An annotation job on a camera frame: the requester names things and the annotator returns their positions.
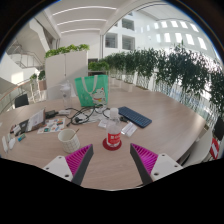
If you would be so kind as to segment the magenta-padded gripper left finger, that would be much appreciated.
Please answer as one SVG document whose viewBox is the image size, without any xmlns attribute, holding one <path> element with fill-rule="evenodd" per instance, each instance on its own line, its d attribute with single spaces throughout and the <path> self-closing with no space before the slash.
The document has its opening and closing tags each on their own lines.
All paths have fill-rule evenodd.
<svg viewBox="0 0 224 224">
<path fill-rule="evenodd" d="M 93 145 L 89 144 L 67 156 L 57 156 L 44 167 L 44 170 L 81 185 L 92 156 Z"/>
</svg>

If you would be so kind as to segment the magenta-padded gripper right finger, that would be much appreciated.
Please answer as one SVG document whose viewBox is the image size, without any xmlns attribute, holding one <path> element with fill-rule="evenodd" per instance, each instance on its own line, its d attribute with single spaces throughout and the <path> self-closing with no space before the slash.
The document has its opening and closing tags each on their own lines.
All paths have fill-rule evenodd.
<svg viewBox="0 0 224 224">
<path fill-rule="evenodd" d="M 130 144 L 130 154 L 136 164 L 143 185 L 182 169 L 182 166 L 167 154 L 156 154 L 134 143 Z"/>
</svg>

